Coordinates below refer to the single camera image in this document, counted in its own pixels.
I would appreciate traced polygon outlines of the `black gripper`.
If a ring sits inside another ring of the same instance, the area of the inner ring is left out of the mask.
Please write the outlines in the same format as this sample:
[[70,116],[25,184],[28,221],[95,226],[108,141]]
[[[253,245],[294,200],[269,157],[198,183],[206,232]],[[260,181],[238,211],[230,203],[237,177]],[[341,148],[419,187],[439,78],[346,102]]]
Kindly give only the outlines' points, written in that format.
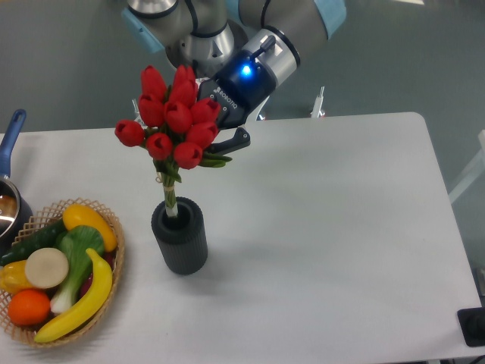
[[210,98],[221,106],[216,119],[217,127],[238,127],[232,138],[212,143],[206,151],[226,155],[249,146],[251,137],[246,129],[239,126],[275,89],[273,75],[247,50],[236,53],[213,77],[202,81],[199,98]]

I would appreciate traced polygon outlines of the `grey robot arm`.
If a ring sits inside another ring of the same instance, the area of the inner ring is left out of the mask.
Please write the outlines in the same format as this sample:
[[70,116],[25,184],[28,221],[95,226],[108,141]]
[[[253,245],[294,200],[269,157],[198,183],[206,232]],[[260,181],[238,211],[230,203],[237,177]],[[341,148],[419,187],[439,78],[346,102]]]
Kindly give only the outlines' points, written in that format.
[[244,124],[346,19],[343,1],[129,1],[127,28],[149,52],[190,66],[199,97],[221,105],[217,125],[234,129],[208,152],[250,144]]

